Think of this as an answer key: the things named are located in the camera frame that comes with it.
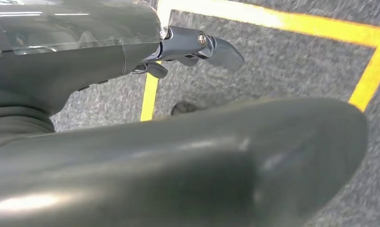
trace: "yellow tape line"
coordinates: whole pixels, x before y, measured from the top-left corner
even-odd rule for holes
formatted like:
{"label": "yellow tape line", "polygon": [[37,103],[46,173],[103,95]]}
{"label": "yellow tape line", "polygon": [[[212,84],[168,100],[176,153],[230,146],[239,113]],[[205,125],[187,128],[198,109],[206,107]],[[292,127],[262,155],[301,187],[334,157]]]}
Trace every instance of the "yellow tape line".
{"label": "yellow tape line", "polygon": [[349,102],[357,106],[361,111],[364,111],[379,85],[380,47],[376,49],[370,63],[368,63],[368,66],[358,82]]}
{"label": "yellow tape line", "polygon": [[158,89],[158,79],[147,73],[144,88],[144,99],[142,101],[141,121],[150,121],[153,118],[155,108],[156,92]]}
{"label": "yellow tape line", "polygon": [[277,28],[376,47],[380,27],[306,14],[280,12],[228,0],[171,0],[171,8],[212,17]]}

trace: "transparent plastic cover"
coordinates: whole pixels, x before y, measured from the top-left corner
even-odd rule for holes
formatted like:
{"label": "transparent plastic cover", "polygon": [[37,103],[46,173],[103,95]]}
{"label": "transparent plastic cover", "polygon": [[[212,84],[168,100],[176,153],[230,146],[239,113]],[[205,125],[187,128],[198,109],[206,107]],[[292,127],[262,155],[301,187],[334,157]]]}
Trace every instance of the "transparent plastic cover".
{"label": "transparent plastic cover", "polygon": [[158,43],[167,29],[142,0],[0,0],[0,52]]}

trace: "gray carpet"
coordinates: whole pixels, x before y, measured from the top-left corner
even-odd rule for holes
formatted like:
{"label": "gray carpet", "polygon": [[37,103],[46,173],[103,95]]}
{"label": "gray carpet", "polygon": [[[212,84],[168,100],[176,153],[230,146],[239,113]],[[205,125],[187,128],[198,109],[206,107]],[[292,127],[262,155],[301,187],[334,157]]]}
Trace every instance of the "gray carpet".
{"label": "gray carpet", "polygon": [[[380,0],[241,2],[380,25]],[[262,96],[325,96],[346,101],[373,53],[367,47],[190,13],[173,12],[171,24],[202,29],[232,42],[247,64],[236,74],[207,63],[196,68],[165,64],[170,72],[160,81],[156,116],[169,113],[181,100],[201,106]],[[128,76],[75,93],[53,118],[56,128],[64,131],[139,121],[144,81],[144,76]],[[371,142],[361,170],[309,226],[380,227],[380,88],[366,113]]]}

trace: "screw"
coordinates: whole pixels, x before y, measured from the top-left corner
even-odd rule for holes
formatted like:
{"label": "screw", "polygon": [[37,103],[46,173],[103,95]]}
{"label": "screw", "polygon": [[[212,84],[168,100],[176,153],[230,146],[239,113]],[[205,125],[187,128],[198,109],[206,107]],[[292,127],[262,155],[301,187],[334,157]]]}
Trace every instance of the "screw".
{"label": "screw", "polygon": [[201,46],[206,46],[206,35],[204,33],[198,34],[198,43]]}

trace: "curved plastic cover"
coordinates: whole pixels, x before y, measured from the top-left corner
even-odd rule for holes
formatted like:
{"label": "curved plastic cover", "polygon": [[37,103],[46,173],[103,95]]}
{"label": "curved plastic cover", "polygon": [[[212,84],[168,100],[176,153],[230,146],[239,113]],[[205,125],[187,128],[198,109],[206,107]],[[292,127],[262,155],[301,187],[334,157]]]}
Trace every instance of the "curved plastic cover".
{"label": "curved plastic cover", "polygon": [[0,52],[158,43],[166,33],[142,0],[0,0]]}

